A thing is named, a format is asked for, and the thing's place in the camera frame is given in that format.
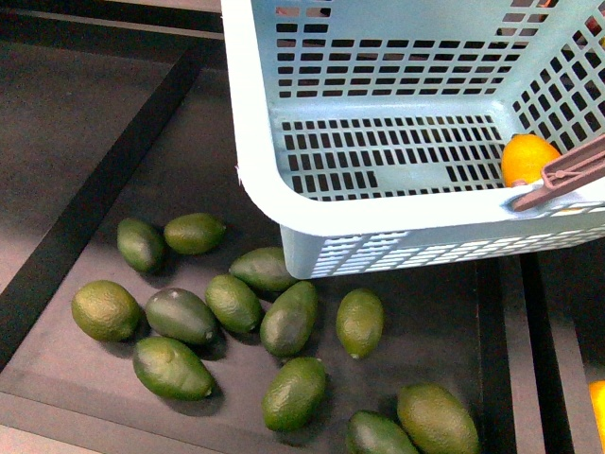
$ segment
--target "brown handle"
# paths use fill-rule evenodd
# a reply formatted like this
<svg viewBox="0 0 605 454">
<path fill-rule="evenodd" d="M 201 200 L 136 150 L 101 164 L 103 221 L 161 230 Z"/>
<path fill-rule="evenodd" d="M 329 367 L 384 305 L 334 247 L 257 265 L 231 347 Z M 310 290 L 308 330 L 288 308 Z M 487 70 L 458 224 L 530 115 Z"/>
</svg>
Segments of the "brown handle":
<svg viewBox="0 0 605 454">
<path fill-rule="evenodd" d="M 605 176 L 605 134 L 568 151 L 542 169 L 544 186 L 512 202 L 516 212 L 567 194 Z"/>
</svg>

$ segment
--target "black surface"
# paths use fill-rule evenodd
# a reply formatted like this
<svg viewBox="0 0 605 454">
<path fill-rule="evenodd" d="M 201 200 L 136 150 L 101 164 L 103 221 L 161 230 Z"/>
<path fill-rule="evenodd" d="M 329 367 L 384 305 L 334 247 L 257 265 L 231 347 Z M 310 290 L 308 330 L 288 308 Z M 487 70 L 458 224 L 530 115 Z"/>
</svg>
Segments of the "black surface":
<svg viewBox="0 0 605 454">
<path fill-rule="evenodd" d="M 605 379 L 605 239 L 524 257 L 550 452 L 602 452 L 588 383 Z"/>
<path fill-rule="evenodd" d="M 222 33 L 220 14 L 98 0 L 0 0 L 0 7 Z"/>
<path fill-rule="evenodd" d="M 205 71 L 0 374 L 1 398 L 16 406 L 0 413 L 0 424 L 107 454 L 133 446 L 124 451 L 111 437 L 89 440 L 86 432 L 111 433 L 108 425 L 117 424 L 122 433 L 132 428 L 181 442 L 183 451 L 173 452 L 203 446 L 228 454 L 342 453 L 343 430 L 355 410 L 395 418 L 399 388 L 432 380 L 470 410 L 485 453 L 545 452 L 521 274 L 512 257 L 314 281 L 320 319 L 303 353 L 324 361 L 330 385 L 314 422 L 288 435 L 270 432 L 262 421 L 260 401 L 281 362 L 264 350 L 257 333 L 224 333 L 212 348 L 200 349 L 220 390 L 207 401 L 183 404 L 159 399 L 137 381 L 131 343 L 103 345 L 79 331 L 70 300 L 91 280 L 124 285 L 141 306 L 158 288 L 203 295 L 210 279 L 240 254 L 279 244 L 279 226 L 238 185 L 235 165 L 227 75 Z M 211 212 L 228 225 L 224 244 L 211 253 L 172 256 L 160 275 L 144 276 L 115 247 L 115 228 L 126 216 L 163 226 L 195 211 Z M 374 289 L 387 314 L 379 347 L 363 361 L 346 355 L 334 327 L 340 299 L 358 287 Z M 44 418 L 33 424 L 29 415 L 40 405 Z M 73 425 L 81 418 L 86 432 L 66 428 L 63 416 Z M 145 452 L 164 450 L 150 445 Z"/>
<path fill-rule="evenodd" d="M 2 332 L 0 370 L 4 368 L 31 325 L 34 324 L 43 311 L 62 278 L 76 261 L 82 248 L 112 205 L 115 197 L 160 133 L 165 122 L 180 104 L 203 65 L 203 57 L 205 56 L 203 47 L 200 46 L 192 48 L 182 55 L 140 111 L 106 151 L 106 154 L 92 170 L 83 186 L 56 220 L 54 220 L 54 216 L 56 216 L 54 212 L 48 213 L 42 222 L 38 219 L 43 210 L 36 204 L 43 203 L 43 198 L 54 198 L 57 195 L 42 184 L 38 199 L 32 198 L 31 189 L 36 185 L 36 174 L 31 173 L 32 169 L 27 167 L 27 161 L 16 159 L 14 165 L 9 167 L 9 171 L 12 172 L 11 177 L 25 180 L 24 187 L 17 188 L 17 183 L 12 183 L 10 179 L 7 182 L 7 179 L 5 179 L 5 184 L 9 185 L 9 193 L 14 195 L 12 199 L 5 197 L 3 200 L 4 204 L 8 203 L 8 206 L 5 206 L 5 216 L 18 215 L 23 217 L 24 226 L 15 226 L 14 228 L 17 231 L 26 231 L 32 223 L 38 229 L 49 227 L 49 230 L 43 233 L 40 243 L 35 246 L 33 252 L 15 274 L 8 275 L 7 272 L 3 274 L 3 278 L 9 279 L 9 282 L 5 287 L 3 286 L 3 291 L 0 294 L 0 332 Z M 50 74 L 51 78 L 55 76 L 54 72 Z M 9 79 L 9 85 L 19 85 L 25 82 L 20 78 L 26 78 L 28 74 L 17 72 L 11 74 L 10 77 L 12 79 Z M 45 82 L 47 82 L 46 79 L 40 80 L 40 84 Z M 108 92 L 106 96 L 112 96 L 112 93 Z M 19 98 L 12 98 L 9 101 L 18 103 L 20 100 Z M 21 109 L 29 107 L 28 104 L 25 104 Z M 95 120 L 105 121 L 102 117 Z M 44 135 L 43 131 L 37 131 L 37 133 Z M 70 133 L 78 133 L 78 130 L 67 129 L 62 133 L 69 135 Z M 28 156 L 36 159 L 37 156 L 32 151 L 27 149 L 26 153 L 31 153 Z M 55 151 L 61 156 L 61 149 Z M 50 161 L 48 163 L 50 168 L 43 168 L 43 175 L 46 172 L 61 174 L 61 169 L 53 168 L 53 166 L 62 161 L 64 159 L 59 158 Z M 69 161 L 63 164 L 66 171 L 69 172 L 73 169 L 73 165 Z M 74 184 L 78 183 L 78 180 L 69 182 Z"/>
</svg>

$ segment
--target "light blue plastic basket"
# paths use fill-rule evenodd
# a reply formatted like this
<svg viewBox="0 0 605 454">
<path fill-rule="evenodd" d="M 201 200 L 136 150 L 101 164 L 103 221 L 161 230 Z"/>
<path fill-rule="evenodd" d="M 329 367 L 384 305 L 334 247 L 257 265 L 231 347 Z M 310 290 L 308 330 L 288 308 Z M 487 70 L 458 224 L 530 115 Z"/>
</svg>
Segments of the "light blue plastic basket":
<svg viewBox="0 0 605 454">
<path fill-rule="evenodd" d="M 503 147 L 605 132 L 605 2 L 225 0 L 239 176 L 300 278 L 574 246 L 605 180 L 524 213 Z"/>
</svg>

